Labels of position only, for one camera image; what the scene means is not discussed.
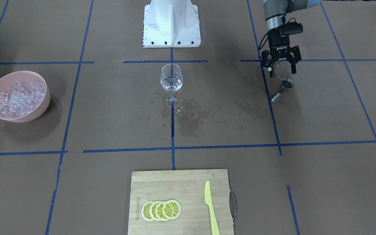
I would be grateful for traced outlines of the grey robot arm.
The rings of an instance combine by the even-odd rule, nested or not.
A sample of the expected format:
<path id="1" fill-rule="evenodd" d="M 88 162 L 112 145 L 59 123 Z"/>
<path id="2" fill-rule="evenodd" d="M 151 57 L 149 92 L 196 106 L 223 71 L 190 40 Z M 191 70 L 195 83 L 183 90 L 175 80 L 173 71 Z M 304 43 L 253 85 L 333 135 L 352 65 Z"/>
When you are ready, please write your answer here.
<path id="1" fill-rule="evenodd" d="M 303 32 L 303 26 L 291 19 L 287 21 L 288 13 L 308 9 L 320 4 L 319 0 L 264 0 L 263 8 L 267 33 L 262 37 L 258 50 L 263 49 L 266 43 L 269 49 L 261 53 L 261 64 L 267 68 L 270 77 L 275 77 L 274 64 L 281 60 L 290 63 L 291 73 L 297 73 L 296 64 L 301 61 L 301 52 L 298 45 L 290 45 L 290 35 Z"/>

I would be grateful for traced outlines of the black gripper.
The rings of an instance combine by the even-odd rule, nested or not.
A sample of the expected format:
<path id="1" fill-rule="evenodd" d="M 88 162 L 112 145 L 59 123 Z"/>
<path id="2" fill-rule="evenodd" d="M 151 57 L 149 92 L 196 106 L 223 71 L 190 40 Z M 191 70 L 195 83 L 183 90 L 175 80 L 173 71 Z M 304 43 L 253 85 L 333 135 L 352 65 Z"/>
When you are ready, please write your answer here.
<path id="1" fill-rule="evenodd" d="M 262 52 L 262 65 L 275 77 L 274 63 L 280 60 L 287 60 L 290 63 L 291 74 L 297 73 L 296 64 L 302 60 L 299 46 L 290 46 L 290 35 L 301 33 L 301 31 L 286 32 L 283 29 L 271 29 L 268 31 L 269 50 Z"/>

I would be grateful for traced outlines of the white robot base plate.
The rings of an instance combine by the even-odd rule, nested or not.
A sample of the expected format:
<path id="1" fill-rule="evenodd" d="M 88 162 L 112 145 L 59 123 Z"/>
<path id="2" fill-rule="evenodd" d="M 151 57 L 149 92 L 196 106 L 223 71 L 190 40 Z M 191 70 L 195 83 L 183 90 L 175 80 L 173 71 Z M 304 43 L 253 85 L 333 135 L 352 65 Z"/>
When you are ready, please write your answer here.
<path id="1" fill-rule="evenodd" d="M 190 0 L 152 0 L 144 7 L 144 48 L 200 47 L 197 5 Z"/>

